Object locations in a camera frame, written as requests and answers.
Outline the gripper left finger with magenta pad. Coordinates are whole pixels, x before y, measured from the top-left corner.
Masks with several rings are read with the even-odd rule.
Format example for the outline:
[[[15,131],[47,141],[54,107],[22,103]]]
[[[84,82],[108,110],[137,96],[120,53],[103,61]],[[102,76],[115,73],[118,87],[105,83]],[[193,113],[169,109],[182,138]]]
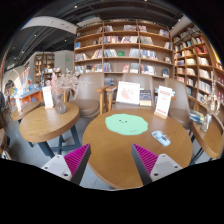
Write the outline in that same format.
[[[65,156],[55,155],[42,169],[79,185],[90,155],[91,147],[86,144]]]

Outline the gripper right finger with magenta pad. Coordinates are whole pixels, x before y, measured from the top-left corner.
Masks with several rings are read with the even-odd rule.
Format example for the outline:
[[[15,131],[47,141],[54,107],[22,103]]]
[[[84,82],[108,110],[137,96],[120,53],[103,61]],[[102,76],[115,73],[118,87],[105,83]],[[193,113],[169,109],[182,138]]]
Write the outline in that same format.
[[[137,144],[132,145],[132,156],[143,185],[147,185],[182,169],[167,154],[155,154]]]

